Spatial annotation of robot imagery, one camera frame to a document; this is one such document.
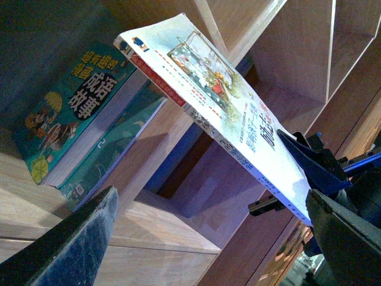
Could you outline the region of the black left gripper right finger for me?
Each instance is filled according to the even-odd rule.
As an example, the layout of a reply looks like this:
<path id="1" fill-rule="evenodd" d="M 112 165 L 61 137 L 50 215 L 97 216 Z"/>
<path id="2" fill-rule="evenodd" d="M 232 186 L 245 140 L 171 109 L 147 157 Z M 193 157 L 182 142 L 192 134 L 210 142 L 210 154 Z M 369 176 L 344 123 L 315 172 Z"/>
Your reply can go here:
<path id="1" fill-rule="evenodd" d="M 380 285 L 380 229 L 315 189 L 306 207 L 338 285 Z"/>

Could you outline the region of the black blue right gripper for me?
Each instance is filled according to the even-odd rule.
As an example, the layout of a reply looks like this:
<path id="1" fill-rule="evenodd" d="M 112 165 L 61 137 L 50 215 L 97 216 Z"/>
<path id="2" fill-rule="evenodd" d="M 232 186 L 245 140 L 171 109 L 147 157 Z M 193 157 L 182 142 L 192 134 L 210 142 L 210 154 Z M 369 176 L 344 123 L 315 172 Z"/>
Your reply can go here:
<path id="1" fill-rule="evenodd" d="M 305 172 L 311 189 L 380 229 L 380 148 L 351 160 L 337 160 L 318 135 L 306 138 L 297 132 L 289 136 L 281 130 L 277 134 Z M 306 249 L 309 255 L 323 254 L 315 236 Z"/>

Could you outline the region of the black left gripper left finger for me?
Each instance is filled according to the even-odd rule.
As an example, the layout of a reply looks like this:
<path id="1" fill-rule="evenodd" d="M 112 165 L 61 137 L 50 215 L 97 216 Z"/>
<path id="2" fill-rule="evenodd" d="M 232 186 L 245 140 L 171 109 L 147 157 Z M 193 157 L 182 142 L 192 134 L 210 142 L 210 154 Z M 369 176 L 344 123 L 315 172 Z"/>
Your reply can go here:
<path id="1" fill-rule="evenodd" d="M 109 186 L 1 263 L 1 285 L 93 285 L 113 231 L 118 192 Z"/>

